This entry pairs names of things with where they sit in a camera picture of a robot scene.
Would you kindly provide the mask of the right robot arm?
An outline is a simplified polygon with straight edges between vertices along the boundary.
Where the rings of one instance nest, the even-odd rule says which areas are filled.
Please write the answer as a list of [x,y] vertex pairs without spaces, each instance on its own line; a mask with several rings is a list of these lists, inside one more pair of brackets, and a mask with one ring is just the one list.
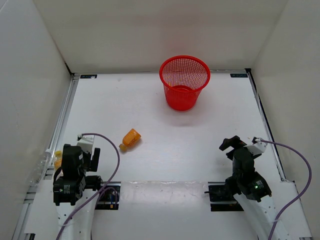
[[280,217],[307,191],[312,181],[312,169],[299,151],[281,144],[281,147],[295,152],[303,159],[308,168],[308,180],[295,198],[277,210],[271,188],[255,169],[256,158],[266,151],[269,143],[268,140],[254,137],[251,144],[246,144],[237,135],[223,140],[219,146],[221,151],[229,147],[233,149],[226,153],[227,158],[232,161],[232,175],[225,180],[221,195],[240,204],[260,240],[289,240],[291,236]]

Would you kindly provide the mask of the clear bottle blue cap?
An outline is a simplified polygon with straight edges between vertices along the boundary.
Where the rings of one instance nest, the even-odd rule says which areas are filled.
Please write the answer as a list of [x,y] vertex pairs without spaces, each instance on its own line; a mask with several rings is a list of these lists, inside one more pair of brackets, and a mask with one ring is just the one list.
[[48,148],[36,164],[33,166],[30,174],[29,183],[31,187],[38,185],[38,183],[45,177],[46,171],[50,165],[53,157],[53,151]]

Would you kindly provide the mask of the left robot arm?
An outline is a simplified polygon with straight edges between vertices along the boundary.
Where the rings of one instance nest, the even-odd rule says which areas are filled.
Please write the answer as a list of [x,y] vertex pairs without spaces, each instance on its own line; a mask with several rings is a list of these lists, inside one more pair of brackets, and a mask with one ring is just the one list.
[[103,198],[102,178],[89,175],[98,169],[100,149],[92,143],[65,144],[61,166],[53,177],[53,202],[58,240],[89,240],[97,200]]

